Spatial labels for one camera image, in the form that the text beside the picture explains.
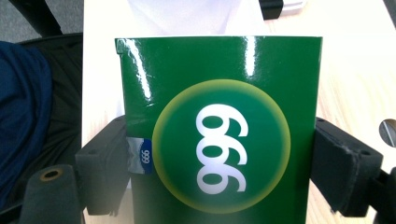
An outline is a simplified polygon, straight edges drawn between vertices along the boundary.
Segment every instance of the green circle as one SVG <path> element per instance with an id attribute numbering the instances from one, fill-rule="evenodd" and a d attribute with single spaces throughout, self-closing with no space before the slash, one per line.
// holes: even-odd
<path id="1" fill-rule="evenodd" d="M 232 119 L 226 133 L 242 144 L 247 163 L 238 165 L 239 154 L 231 148 L 224 162 L 244 176 L 244 191 L 237 191 L 240 183 L 231 176 L 227 178 L 227 188 L 218 194 L 204 193 L 197 184 L 197 174 L 204 165 L 196 155 L 196 146 L 203 136 L 195 119 L 202 108 L 213 104 L 235 108 L 247 122 L 247 136 L 238 136 L 240 126 Z M 214 127 L 222 123 L 216 118 L 203 122 Z M 176 198 L 197 210 L 224 214 L 249 208 L 276 187 L 289 162 L 290 131 L 282 110 L 267 93 L 242 81 L 216 79 L 193 85 L 169 102 L 155 124 L 152 148 L 157 173 Z M 222 152 L 209 147 L 204 153 L 217 157 Z M 215 172 L 204 176 L 204 181 L 222 181 Z"/>

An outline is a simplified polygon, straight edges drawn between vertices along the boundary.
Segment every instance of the green box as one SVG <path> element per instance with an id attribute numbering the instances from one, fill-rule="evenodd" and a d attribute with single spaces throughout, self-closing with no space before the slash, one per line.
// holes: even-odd
<path id="1" fill-rule="evenodd" d="M 116 39 L 134 223 L 305 223 L 320 37 Z"/>

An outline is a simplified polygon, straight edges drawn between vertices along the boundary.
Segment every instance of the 999 logo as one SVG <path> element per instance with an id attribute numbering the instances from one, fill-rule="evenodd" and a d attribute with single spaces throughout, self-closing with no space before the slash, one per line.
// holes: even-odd
<path id="1" fill-rule="evenodd" d="M 157 173 L 176 198 L 204 212 L 232 213 L 276 187 L 288 165 L 290 131 L 267 93 L 218 79 L 187 88 L 165 107 L 152 150 Z"/>

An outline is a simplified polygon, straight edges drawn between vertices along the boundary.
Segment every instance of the blue and white label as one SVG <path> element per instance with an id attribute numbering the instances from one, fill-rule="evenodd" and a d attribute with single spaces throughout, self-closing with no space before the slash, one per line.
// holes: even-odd
<path id="1" fill-rule="evenodd" d="M 126 138 L 129 145 L 130 159 L 128 171 L 134 174 L 152 173 L 151 141 L 145 138 Z"/>

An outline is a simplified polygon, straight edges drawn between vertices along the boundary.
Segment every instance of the dark blue fabric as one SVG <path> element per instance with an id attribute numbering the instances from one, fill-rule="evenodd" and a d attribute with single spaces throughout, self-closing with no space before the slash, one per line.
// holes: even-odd
<path id="1" fill-rule="evenodd" d="M 0 41 L 0 209 L 37 157 L 50 122 L 51 72 L 38 49 Z"/>

